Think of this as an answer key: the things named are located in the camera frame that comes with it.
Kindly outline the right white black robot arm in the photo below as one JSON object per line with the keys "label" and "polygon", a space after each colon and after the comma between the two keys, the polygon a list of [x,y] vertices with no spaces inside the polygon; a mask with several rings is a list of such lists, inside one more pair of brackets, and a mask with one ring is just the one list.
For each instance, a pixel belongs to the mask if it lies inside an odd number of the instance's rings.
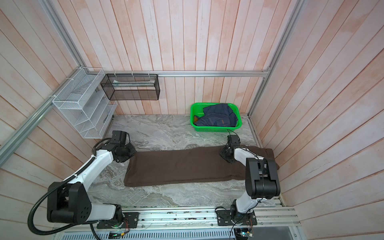
{"label": "right white black robot arm", "polygon": [[246,191],[233,201],[229,210],[222,207],[215,209],[218,225],[256,224],[254,208],[281,193],[279,166],[273,150],[257,148],[253,151],[241,145],[238,135],[229,134],[227,138],[227,144],[221,150],[220,156],[228,163],[237,161],[245,166]]}

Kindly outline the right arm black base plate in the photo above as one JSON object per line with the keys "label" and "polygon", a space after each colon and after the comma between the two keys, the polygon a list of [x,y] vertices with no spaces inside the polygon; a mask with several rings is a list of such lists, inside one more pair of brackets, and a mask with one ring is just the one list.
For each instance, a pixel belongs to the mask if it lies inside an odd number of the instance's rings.
{"label": "right arm black base plate", "polygon": [[237,213],[223,208],[215,210],[219,226],[256,226],[258,224],[255,213]]}

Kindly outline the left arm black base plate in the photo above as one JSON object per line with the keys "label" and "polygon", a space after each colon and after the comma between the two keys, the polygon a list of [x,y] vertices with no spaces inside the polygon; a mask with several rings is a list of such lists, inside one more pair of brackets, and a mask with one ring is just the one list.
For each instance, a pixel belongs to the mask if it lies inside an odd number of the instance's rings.
{"label": "left arm black base plate", "polygon": [[139,212],[122,212],[111,220],[101,220],[97,229],[135,229],[138,225]]}

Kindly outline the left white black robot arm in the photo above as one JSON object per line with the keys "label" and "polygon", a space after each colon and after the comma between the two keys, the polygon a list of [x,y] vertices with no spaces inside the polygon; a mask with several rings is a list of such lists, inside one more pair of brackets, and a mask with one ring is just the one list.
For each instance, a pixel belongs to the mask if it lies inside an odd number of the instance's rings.
{"label": "left white black robot arm", "polygon": [[107,222],[114,228],[124,221],[122,207],[118,204],[92,203],[88,190],[96,177],[112,162],[124,163],[136,153],[130,135],[113,131],[92,149],[91,158],[72,176],[49,186],[47,219],[51,223],[87,224]]}

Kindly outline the brown trousers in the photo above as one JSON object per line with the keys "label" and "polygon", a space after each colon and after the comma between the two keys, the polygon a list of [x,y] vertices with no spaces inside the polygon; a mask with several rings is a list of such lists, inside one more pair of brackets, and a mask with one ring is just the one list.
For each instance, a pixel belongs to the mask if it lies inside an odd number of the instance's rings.
{"label": "brown trousers", "polygon": [[221,157],[223,146],[198,147],[185,150],[137,152],[130,159],[124,185],[148,187],[181,183],[209,183],[245,180],[257,166],[246,167],[247,159],[256,156],[267,160],[268,171],[256,178],[258,187],[280,187],[272,149],[258,147],[233,148],[233,163]]}

